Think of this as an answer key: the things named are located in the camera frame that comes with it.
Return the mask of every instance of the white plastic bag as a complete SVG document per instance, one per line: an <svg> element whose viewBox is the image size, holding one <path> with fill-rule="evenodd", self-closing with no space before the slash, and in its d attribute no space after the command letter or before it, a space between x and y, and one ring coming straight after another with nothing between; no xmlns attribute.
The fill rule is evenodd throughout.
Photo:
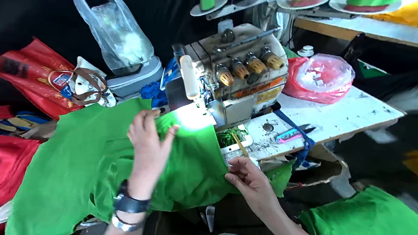
<svg viewBox="0 0 418 235"><path fill-rule="evenodd" d="M153 45L122 0L110 0L91 9L85 0L74 0L74 4L98 42L104 61L114 73L125 67L132 67L133 72L136 70L133 65L154 55Z"/></svg>

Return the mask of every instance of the orange label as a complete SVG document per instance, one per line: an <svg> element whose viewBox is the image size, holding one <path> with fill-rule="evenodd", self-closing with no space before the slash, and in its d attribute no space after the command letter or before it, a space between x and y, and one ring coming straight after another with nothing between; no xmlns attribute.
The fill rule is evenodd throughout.
<svg viewBox="0 0 418 235"><path fill-rule="evenodd" d="M273 80L271 82L267 82L267 83L258 85L256 87L251 87L251 88L248 88L248 89L239 91L239 92L235 93L234 96L236 98L241 98L241 97L244 97L244 96L247 96L247 95L252 95L254 93L257 93L257 92L266 90L266 89L268 89L270 87L273 87L273 86L279 84L282 80L283 80L283 77L278 77L278 78L276 78L275 80Z"/></svg>

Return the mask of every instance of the person's right hand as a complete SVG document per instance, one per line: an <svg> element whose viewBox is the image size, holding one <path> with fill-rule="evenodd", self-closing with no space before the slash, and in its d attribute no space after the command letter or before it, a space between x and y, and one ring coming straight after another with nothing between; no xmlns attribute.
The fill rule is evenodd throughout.
<svg viewBox="0 0 418 235"><path fill-rule="evenodd" d="M236 157L229 161L230 173L225 179L239 189L251 210L265 222L281 210L276 194L267 176L248 157Z"/></svg>

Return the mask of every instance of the pink plastic bag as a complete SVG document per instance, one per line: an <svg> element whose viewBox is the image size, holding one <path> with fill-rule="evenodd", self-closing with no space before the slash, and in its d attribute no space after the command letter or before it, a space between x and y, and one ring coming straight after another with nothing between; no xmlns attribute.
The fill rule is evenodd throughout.
<svg viewBox="0 0 418 235"><path fill-rule="evenodd" d="M341 57L317 54L289 59L289 78L283 93L302 100L333 104L351 88L355 73Z"/></svg>

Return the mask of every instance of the red bag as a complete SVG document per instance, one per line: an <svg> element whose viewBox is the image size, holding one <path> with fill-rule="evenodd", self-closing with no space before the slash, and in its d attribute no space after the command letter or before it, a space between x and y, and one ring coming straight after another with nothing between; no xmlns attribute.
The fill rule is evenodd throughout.
<svg viewBox="0 0 418 235"><path fill-rule="evenodd" d="M350 90L355 73L341 57L317 54L289 60L283 93L302 100L334 104Z"/></svg>
<svg viewBox="0 0 418 235"><path fill-rule="evenodd" d="M0 206L15 196L40 144L39 140L0 135Z"/></svg>
<svg viewBox="0 0 418 235"><path fill-rule="evenodd" d="M0 56L0 77L55 120L84 107L68 99L68 80L73 69L74 65L37 38L20 51Z"/></svg>

